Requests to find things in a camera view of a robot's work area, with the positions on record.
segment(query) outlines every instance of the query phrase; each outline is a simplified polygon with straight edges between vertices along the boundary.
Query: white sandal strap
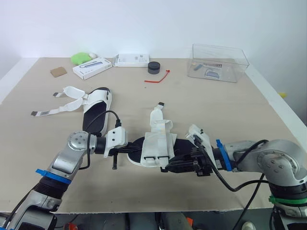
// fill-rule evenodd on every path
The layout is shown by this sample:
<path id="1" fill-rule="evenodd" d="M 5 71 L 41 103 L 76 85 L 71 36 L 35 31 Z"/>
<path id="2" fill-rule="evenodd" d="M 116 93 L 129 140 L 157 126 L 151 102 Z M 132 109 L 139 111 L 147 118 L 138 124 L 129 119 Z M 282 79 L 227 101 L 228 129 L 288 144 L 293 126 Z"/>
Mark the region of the white sandal strap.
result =
<path id="1" fill-rule="evenodd" d="M 60 112 L 65 112 L 65 111 L 74 111 L 78 108 L 80 108 L 81 105 L 86 104 L 87 100 L 83 100 L 82 98 L 79 98 L 73 102 L 70 102 L 64 106 L 60 106 L 57 109 L 51 109 L 49 111 L 33 111 L 31 113 L 31 116 L 47 116 L 51 114 L 57 114 Z"/>
<path id="2" fill-rule="evenodd" d="M 73 86 L 67 86 L 63 88 L 63 92 L 55 92 L 53 96 L 61 97 L 62 95 L 66 95 L 68 97 L 79 99 L 79 98 L 87 98 L 88 94 L 86 94 L 83 90 L 79 90 Z"/>

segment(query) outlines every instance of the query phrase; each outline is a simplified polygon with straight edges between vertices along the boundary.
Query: green plush toy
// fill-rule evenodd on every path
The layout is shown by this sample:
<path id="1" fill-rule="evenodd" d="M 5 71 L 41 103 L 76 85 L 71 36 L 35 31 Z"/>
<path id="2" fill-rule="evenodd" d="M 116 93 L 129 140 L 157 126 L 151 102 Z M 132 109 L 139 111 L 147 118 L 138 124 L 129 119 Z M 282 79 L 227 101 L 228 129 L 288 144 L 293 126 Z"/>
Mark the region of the green plush toy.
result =
<path id="1" fill-rule="evenodd" d="M 71 57 L 71 62 L 78 66 L 78 65 L 81 65 L 82 63 L 90 61 L 90 60 L 92 60 L 96 57 L 97 57 L 97 55 L 93 54 L 93 53 L 90 53 L 90 54 L 77 53 L 77 54 L 75 54 Z"/>

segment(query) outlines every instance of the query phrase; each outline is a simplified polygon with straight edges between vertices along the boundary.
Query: white wall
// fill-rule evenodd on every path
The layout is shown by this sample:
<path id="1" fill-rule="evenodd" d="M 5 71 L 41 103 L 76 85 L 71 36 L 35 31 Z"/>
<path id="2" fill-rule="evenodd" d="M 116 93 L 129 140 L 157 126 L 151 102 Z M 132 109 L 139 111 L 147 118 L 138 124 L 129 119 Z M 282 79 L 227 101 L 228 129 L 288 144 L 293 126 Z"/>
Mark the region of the white wall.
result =
<path id="1" fill-rule="evenodd" d="M 0 38 L 0 79 L 20 60 L 20 55 Z"/>
<path id="2" fill-rule="evenodd" d="M 11 0 L 0 13 L 22 57 L 185 58 L 193 43 L 239 47 L 307 122 L 306 0 Z"/>

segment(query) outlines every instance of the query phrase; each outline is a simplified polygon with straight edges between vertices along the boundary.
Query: green band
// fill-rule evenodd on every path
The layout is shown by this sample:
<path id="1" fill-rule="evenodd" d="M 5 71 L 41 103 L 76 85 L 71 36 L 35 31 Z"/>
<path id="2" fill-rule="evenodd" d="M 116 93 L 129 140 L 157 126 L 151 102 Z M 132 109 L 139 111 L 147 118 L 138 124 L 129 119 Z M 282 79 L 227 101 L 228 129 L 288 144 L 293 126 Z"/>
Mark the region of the green band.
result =
<path id="1" fill-rule="evenodd" d="M 272 204 L 284 203 L 284 204 L 290 204 L 290 205 L 302 205 L 302 204 L 307 203 L 307 198 L 303 198 L 299 200 L 288 200 L 288 199 L 281 199 L 281 198 L 275 198 L 274 196 L 270 196 L 269 201 Z"/>

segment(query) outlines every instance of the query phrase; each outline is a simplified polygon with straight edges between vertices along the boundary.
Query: black cable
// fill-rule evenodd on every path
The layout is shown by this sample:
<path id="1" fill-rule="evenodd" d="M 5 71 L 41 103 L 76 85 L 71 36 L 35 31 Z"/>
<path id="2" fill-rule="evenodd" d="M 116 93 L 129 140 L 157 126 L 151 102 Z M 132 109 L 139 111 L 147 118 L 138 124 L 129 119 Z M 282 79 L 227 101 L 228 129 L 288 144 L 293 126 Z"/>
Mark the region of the black cable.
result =
<path id="1" fill-rule="evenodd" d="M 262 144 L 262 143 L 266 143 L 268 142 L 268 140 L 260 140 L 260 141 L 257 141 L 255 144 L 253 144 L 251 147 L 249 147 L 244 153 L 243 155 L 239 158 L 239 160 L 236 162 L 236 164 L 240 164 L 244 158 L 253 150 L 255 149 L 259 144 Z"/>
<path id="2" fill-rule="evenodd" d="M 89 123 L 89 125 L 88 125 L 84 130 L 87 132 L 87 129 L 92 125 L 92 123 L 93 123 L 95 120 L 97 120 L 100 116 L 102 116 L 103 114 L 106 114 L 106 113 L 113 113 L 113 114 L 115 115 L 116 119 L 117 119 L 117 120 L 120 120 L 119 117 L 118 117 L 118 115 L 117 115 L 114 111 L 112 111 L 112 110 L 106 110 L 106 111 L 104 111 L 104 112 L 98 114 L 98 115 Z"/>
<path id="3" fill-rule="evenodd" d="M 71 221 L 69 221 L 68 223 L 72 223 L 77 217 L 78 217 L 79 214 L 77 214 Z M 54 227 L 55 229 L 60 229 L 60 228 L 63 228 L 65 226 L 65 224 L 63 226 L 58 226 L 58 227 Z"/>
<path id="4" fill-rule="evenodd" d="M 264 178 L 264 174 L 261 174 L 261 177 L 260 177 L 259 180 L 261 181 L 263 178 Z M 261 185 L 261 182 L 258 182 L 258 184 L 257 184 L 257 186 L 256 186 L 256 188 L 255 188 L 255 191 L 254 191 L 253 195 L 251 195 L 251 197 L 250 197 L 248 203 L 246 204 L 245 208 L 243 209 L 243 211 L 242 211 L 242 213 L 241 213 L 241 216 L 240 216 L 239 219 L 237 220 L 237 222 L 236 222 L 235 226 L 232 228 L 232 230 L 235 230 L 235 229 L 236 229 L 236 227 L 238 226 L 239 222 L 241 221 L 241 219 L 242 219 L 243 216 L 245 215 L 245 213 L 246 213 L 246 211 L 248 210 L 248 208 L 249 208 L 251 202 L 252 202 L 253 199 L 255 198 L 255 196 L 256 196 L 256 194 L 257 194 L 257 192 L 258 192 L 258 190 L 259 190 L 260 185 Z"/>
<path id="5" fill-rule="evenodd" d="M 270 227 L 270 230 L 273 230 L 273 211 L 274 211 L 274 208 L 272 208 L 272 212 L 271 212 L 271 215 L 270 215 L 270 220 L 269 220 L 269 227 Z"/>
<path id="6" fill-rule="evenodd" d="M 5 220 L 5 222 L 4 222 L 3 226 L 2 226 L 3 228 L 6 228 L 8 226 L 9 222 L 12 220 L 12 218 L 13 218 L 15 212 L 17 211 L 17 209 L 25 201 L 25 199 L 27 198 L 29 193 L 35 188 L 35 186 L 33 188 L 31 188 L 31 190 L 21 199 L 21 201 L 19 201 L 19 203 L 16 205 L 16 207 L 13 209 L 13 211 L 9 214 L 9 216 L 6 218 L 6 220 Z"/>
<path id="7" fill-rule="evenodd" d="M 227 181 L 222 177 L 222 175 L 219 173 L 219 171 L 217 170 L 217 168 L 215 167 L 215 165 L 213 164 L 211 158 L 208 156 L 207 152 L 205 151 L 204 147 L 199 144 L 199 149 L 202 151 L 202 153 L 204 154 L 206 160 L 209 162 L 209 164 L 211 165 L 212 170 L 214 171 L 214 173 L 216 174 L 216 176 L 220 179 L 220 181 L 226 186 L 226 188 L 228 188 L 230 191 L 232 192 L 237 192 L 239 191 L 241 188 L 249 185 L 249 184 L 254 184 L 254 183 L 269 183 L 268 181 L 265 180 L 253 180 L 253 181 L 247 181 L 241 185 L 239 185 L 236 188 L 231 187 Z"/>
<path id="8" fill-rule="evenodd" d="M 88 136 L 87 136 L 87 165 L 84 166 L 84 167 L 81 167 L 79 168 L 79 170 L 82 170 L 82 169 L 87 169 L 90 167 L 91 165 L 91 156 L 90 156 L 90 153 L 91 153 L 91 149 L 90 149 L 90 139 L 91 139 L 91 133 L 88 133 Z"/>

